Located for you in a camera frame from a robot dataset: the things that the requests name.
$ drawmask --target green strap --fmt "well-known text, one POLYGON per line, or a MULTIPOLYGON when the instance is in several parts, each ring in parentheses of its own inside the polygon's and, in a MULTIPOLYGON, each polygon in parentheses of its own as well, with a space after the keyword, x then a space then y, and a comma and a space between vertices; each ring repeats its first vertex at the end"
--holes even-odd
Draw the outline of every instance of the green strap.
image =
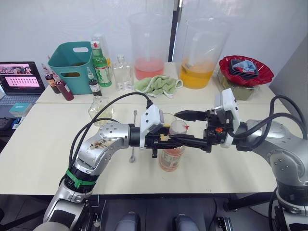
POLYGON ((70 170, 66 171, 67 176, 72 179, 74 182, 74 186, 79 189, 81 185, 93 185, 96 184, 96 181, 83 181, 81 179, 78 179, 73 173, 70 172, 70 170))

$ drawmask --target pink drink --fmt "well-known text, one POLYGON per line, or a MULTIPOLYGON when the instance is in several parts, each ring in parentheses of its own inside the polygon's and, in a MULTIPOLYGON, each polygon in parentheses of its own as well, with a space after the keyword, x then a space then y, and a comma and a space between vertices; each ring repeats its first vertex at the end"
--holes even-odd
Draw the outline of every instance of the pink drink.
POLYGON ((150 58, 146 61, 145 58, 136 60, 135 74, 138 80, 162 75, 164 72, 164 63, 158 58, 150 58))

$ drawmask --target white table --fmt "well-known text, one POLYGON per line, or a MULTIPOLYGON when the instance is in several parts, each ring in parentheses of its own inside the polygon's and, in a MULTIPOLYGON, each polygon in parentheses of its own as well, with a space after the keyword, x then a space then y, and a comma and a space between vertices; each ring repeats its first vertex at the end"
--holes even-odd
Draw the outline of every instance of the white table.
MULTIPOLYGON (((165 63, 164 74, 172 78, 178 79, 177 65, 176 63, 165 63)), ((120 95, 134 92, 133 90, 127 91, 117 91, 114 80, 110 87, 102 88, 102 93, 104 96, 108 96, 110 100, 113 100, 120 95)), ((169 99, 165 95, 160 95, 157 98, 152 100, 155 104, 212 104, 214 103, 215 95, 219 94, 217 84, 212 78, 209 84, 199 90, 192 90, 189 88, 177 89, 173 99, 169 99)), ((255 92, 255 95, 247 101, 238 100, 238 104, 260 104, 260 103, 269 103, 271 98, 275 95, 269 89, 267 85, 260 85, 260 90, 255 92)), ((92 103, 93 95, 74 95, 74 99, 71 101, 65 100, 62 94, 55 94, 50 86, 42 93, 40 98, 37 100, 37 103, 92 103)), ((130 96, 116 103, 132 103, 132 104, 144 104, 144 98, 140 96, 130 96)))
MULTIPOLYGON (((58 188, 68 165, 71 142, 76 133, 90 121, 89 103, 37 103, 14 133, 0 154, 1 194, 49 194, 58 188)), ((181 110, 206 110, 213 104, 161 104, 168 113, 181 110)), ((114 105, 114 118, 122 123, 133 121, 133 110, 139 118, 145 105, 114 105)), ((277 105, 276 112, 287 112, 277 105)), ((262 119, 268 116, 269 105, 241 104, 240 119, 262 119)), ((300 131, 294 122, 282 118, 295 135, 300 131)), ((188 133, 201 137, 205 122, 188 122, 188 133)), ((96 133, 93 126, 88 137, 96 133)), ((187 148, 179 168, 163 171, 151 151, 139 152, 136 162, 129 163, 131 148, 120 150, 112 157, 99 177, 94 193, 256 193, 270 192, 276 181, 267 162, 253 152, 239 152, 235 147, 213 146, 212 153, 187 148)))

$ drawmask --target red bowl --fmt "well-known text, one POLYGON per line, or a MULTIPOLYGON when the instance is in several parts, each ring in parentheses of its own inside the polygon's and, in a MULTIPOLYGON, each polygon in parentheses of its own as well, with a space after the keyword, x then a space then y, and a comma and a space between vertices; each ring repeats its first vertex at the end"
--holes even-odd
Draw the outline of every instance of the red bowl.
POLYGON ((272 71, 267 67, 265 64, 259 62, 258 60, 245 57, 245 56, 240 56, 240 55, 232 55, 232 56, 226 56, 219 62, 220 70, 222 74, 231 82, 239 84, 239 85, 244 85, 244 86, 256 86, 256 85, 261 85, 265 83, 271 82, 272 78, 274 77, 274 74, 272 71), (231 59, 236 59, 240 61, 245 61, 245 60, 250 60, 252 61, 258 71, 259 75, 258 77, 251 79, 251 80, 245 80, 239 75, 231 75, 229 72, 229 67, 230 67, 230 61, 231 59))

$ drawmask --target blue cloth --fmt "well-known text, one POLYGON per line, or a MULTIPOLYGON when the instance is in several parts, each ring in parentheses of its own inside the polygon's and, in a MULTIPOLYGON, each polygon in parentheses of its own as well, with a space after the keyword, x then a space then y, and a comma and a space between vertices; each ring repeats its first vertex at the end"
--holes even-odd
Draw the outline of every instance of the blue cloth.
POLYGON ((251 72, 254 72, 256 70, 256 66, 254 65, 254 63, 249 60, 245 60, 237 64, 234 64, 233 67, 239 67, 244 69, 245 71, 251 71, 251 72))

